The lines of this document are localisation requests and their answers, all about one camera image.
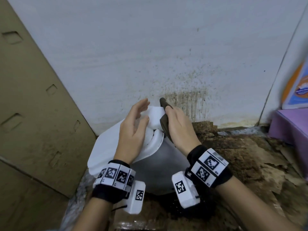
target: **brown cloth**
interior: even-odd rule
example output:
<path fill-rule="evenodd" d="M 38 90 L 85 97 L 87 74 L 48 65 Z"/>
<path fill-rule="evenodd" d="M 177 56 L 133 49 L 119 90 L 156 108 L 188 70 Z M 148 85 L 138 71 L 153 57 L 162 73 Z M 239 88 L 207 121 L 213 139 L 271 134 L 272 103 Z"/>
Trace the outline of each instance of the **brown cloth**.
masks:
<path fill-rule="evenodd" d="M 160 106 L 164 108 L 164 110 L 166 109 L 167 106 L 170 106 L 172 108 L 172 106 L 167 103 L 167 101 L 164 97 L 159 99 L 159 103 L 160 103 Z M 172 139 L 171 139 L 171 136 L 170 136 L 170 133 L 169 133 L 169 120 L 168 120 L 167 114 L 164 114 L 161 117 L 160 125 L 161 125 L 161 128 L 163 129 L 163 131 L 165 133 L 165 136 L 167 136 L 170 139 L 170 141 L 172 142 Z"/>

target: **wrist strap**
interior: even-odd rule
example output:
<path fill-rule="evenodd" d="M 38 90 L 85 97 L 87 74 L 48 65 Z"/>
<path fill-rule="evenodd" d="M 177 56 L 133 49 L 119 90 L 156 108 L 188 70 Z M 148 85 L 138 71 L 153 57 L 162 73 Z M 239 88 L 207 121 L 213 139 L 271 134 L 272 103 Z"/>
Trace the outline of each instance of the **wrist strap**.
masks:
<path fill-rule="evenodd" d="M 111 160 L 95 180 L 92 197 L 113 204 L 129 195 L 136 172 L 121 160 Z"/>
<path fill-rule="evenodd" d="M 228 162 L 212 148 L 203 145 L 195 147 L 187 156 L 190 167 L 185 176 L 194 184 L 205 184 L 215 188 L 232 177 Z"/>

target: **brown stain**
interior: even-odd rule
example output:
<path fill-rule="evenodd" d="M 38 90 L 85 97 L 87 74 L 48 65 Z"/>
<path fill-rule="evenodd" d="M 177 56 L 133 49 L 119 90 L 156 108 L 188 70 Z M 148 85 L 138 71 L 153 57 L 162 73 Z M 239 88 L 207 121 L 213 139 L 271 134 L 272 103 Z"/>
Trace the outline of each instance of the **brown stain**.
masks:
<path fill-rule="evenodd" d="M 163 95 L 167 102 L 182 109 L 193 122 L 196 120 L 197 114 L 204 114 L 207 112 L 206 96 L 206 89 L 202 91 L 173 92 Z"/>

